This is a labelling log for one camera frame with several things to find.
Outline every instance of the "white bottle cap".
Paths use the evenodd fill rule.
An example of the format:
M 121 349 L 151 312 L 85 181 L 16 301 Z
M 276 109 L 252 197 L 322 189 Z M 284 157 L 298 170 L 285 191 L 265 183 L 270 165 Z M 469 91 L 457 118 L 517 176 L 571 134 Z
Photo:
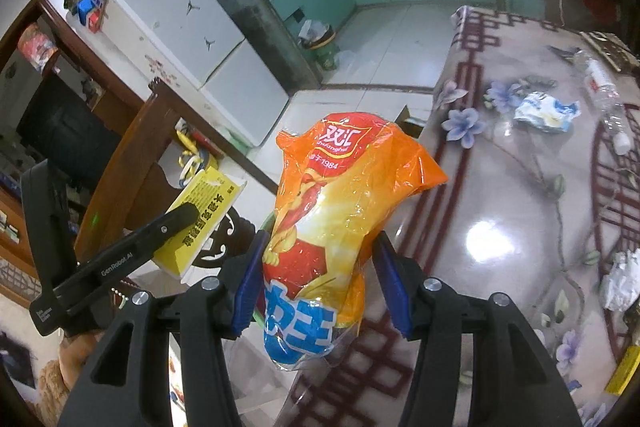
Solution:
M 631 150 L 631 140 L 625 132 L 619 132 L 613 137 L 613 150 L 623 156 Z

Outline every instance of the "plastic bag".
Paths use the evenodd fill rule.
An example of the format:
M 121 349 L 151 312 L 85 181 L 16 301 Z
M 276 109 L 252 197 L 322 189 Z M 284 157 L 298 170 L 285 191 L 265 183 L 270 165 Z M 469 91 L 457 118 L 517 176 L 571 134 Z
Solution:
M 640 249 L 618 252 L 613 267 L 602 278 L 600 304 L 614 312 L 625 312 L 640 295 Z
M 357 334 L 371 241 L 400 201 L 447 177 L 396 124 L 367 113 L 330 114 L 276 143 L 284 171 L 262 257 L 264 346 L 278 365 L 298 369 Z

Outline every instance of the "trash can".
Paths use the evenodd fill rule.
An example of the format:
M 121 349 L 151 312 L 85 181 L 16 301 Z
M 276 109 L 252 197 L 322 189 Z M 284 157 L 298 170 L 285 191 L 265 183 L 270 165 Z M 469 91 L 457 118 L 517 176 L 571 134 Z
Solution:
M 321 39 L 313 42 L 307 49 L 314 54 L 316 62 L 324 71 L 332 71 L 338 67 L 335 55 L 339 48 L 335 43 L 335 32 L 331 26 Z

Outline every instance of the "silver screw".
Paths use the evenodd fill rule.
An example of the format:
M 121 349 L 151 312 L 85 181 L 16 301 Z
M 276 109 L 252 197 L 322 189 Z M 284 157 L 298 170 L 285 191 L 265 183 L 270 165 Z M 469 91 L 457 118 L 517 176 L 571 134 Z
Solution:
M 220 286 L 220 280 L 217 277 L 207 277 L 200 283 L 203 290 L 215 290 Z
M 433 277 L 425 279 L 422 285 L 425 290 L 429 290 L 430 292 L 436 292 L 442 288 L 442 283 Z
M 508 306 L 511 299 L 506 293 L 497 293 L 494 295 L 494 302 L 498 304 L 498 306 Z
M 149 300 L 149 294 L 147 292 L 138 292 L 131 298 L 133 304 L 140 306 Z

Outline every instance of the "crumpled paper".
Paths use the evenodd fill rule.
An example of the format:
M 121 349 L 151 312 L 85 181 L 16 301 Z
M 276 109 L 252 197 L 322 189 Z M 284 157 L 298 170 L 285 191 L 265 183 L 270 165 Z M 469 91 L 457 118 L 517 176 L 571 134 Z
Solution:
M 602 278 L 600 304 L 613 312 L 624 312 L 640 295 L 640 248 L 616 254 L 613 268 Z

